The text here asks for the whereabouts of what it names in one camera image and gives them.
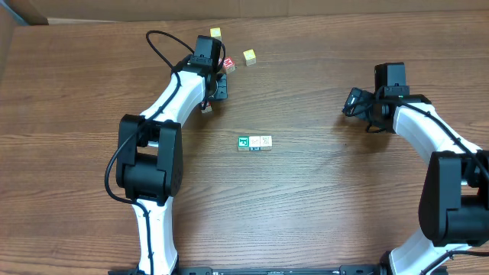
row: black bracket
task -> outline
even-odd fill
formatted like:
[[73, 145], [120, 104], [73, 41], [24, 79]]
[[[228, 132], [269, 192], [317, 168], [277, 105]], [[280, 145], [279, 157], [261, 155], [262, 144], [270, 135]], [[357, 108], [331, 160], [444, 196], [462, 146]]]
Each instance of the black bracket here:
[[144, 272], [137, 269], [124, 270], [124, 271], [109, 271], [108, 275], [144, 275]]
[[[475, 154], [487, 169], [489, 151]], [[479, 188], [462, 195], [461, 182]], [[419, 225], [436, 247], [447, 244], [481, 246], [489, 241], [489, 183], [467, 154], [433, 152], [419, 202]]]
[[[119, 125], [118, 146], [126, 141], [117, 158], [116, 181], [128, 199], [154, 200], [164, 205], [180, 189], [183, 175], [182, 130], [172, 121], [145, 121], [139, 115], [125, 115]], [[149, 141], [158, 142], [158, 155], [138, 153]]]
[[[404, 63], [385, 63], [375, 67], [375, 93], [359, 88], [353, 88], [346, 99], [343, 113], [368, 121], [369, 126], [378, 127], [381, 131], [395, 133], [393, 130], [393, 117], [397, 104], [385, 103], [381, 99], [390, 102], [414, 103], [423, 102], [431, 104], [424, 95], [410, 95], [410, 87], [406, 84], [406, 69]], [[349, 108], [350, 105], [359, 102], [373, 102]]]
[[196, 50], [193, 55], [186, 57], [183, 63], [180, 64], [181, 70], [197, 73], [206, 80], [206, 90], [204, 95], [204, 102], [217, 99], [215, 94], [219, 91], [219, 55], [221, 53], [221, 41], [203, 35], [197, 37]]
[[340, 266], [339, 275], [387, 275], [387, 272], [378, 264], [358, 264]]
[[228, 98], [228, 77], [225, 73], [217, 75], [217, 90], [209, 96], [210, 102], [221, 101]]
[[181, 267], [177, 275], [212, 275], [210, 267]]

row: white cube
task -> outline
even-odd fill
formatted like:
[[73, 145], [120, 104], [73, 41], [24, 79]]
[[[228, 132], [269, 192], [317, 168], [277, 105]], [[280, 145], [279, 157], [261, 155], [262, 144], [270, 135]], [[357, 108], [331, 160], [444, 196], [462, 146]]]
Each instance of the white cube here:
[[260, 137], [250, 137], [250, 150], [253, 150], [252, 148], [260, 150]]
[[261, 136], [260, 147], [262, 150], [272, 150], [272, 136]]

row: green cube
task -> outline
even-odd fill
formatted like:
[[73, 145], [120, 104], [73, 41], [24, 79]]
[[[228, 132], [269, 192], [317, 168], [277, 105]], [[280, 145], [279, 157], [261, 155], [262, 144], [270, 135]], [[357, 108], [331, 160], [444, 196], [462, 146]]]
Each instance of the green cube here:
[[250, 150], [250, 137], [238, 137], [238, 150]]

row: yellow cube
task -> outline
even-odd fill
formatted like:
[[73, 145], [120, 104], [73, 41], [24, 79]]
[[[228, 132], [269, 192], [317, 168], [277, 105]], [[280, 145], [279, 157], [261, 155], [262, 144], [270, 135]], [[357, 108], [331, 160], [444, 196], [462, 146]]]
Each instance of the yellow cube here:
[[247, 50], [243, 52], [244, 58], [246, 59], [246, 66], [253, 65], [257, 62], [257, 57], [254, 55], [253, 50]]
[[220, 27], [214, 27], [211, 29], [211, 37], [214, 37], [215, 39], [218, 39], [222, 41], [221, 38], [221, 28]]

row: block with printed label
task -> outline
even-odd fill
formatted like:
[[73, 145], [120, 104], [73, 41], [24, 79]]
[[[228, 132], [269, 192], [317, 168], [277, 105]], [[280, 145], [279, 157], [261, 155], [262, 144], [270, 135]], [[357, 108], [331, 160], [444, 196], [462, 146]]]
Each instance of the block with printed label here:
[[250, 137], [250, 150], [260, 150], [260, 137]]
[[260, 149], [272, 150], [272, 136], [260, 136]]
[[231, 57], [226, 57], [224, 59], [224, 63], [222, 64], [222, 68], [226, 73], [232, 73], [236, 70], [235, 62], [231, 59]]
[[238, 137], [238, 150], [250, 150], [250, 137]]
[[211, 37], [214, 37], [215, 39], [222, 41], [221, 28], [220, 27], [212, 28], [211, 29]]

